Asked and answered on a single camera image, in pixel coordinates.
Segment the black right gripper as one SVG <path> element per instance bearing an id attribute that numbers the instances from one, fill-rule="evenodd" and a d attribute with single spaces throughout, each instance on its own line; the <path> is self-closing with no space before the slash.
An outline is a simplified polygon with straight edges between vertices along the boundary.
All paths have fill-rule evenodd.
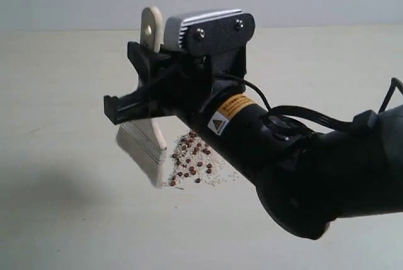
<path id="1" fill-rule="evenodd" d="M 105 116 L 114 124 L 167 116 L 164 104 L 180 119 L 199 117 L 222 94 L 242 93 L 246 47 L 195 57 L 185 52 L 153 52 L 138 42 L 127 43 L 127 58 L 138 75 L 134 92 L 103 97 Z"/>

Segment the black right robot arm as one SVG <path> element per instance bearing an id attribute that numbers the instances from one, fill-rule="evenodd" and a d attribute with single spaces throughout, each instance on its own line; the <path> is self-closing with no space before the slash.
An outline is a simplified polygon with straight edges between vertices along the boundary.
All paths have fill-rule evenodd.
<path id="1" fill-rule="evenodd" d="M 195 56 L 137 42 L 127 57 L 142 86 L 105 96 L 114 123 L 177 116 L 256 188 L 269 216 L 316 240 L 337 218 L 402 211 L 402 107 L 330 121 L 244 95 L 246 49 Z"/>

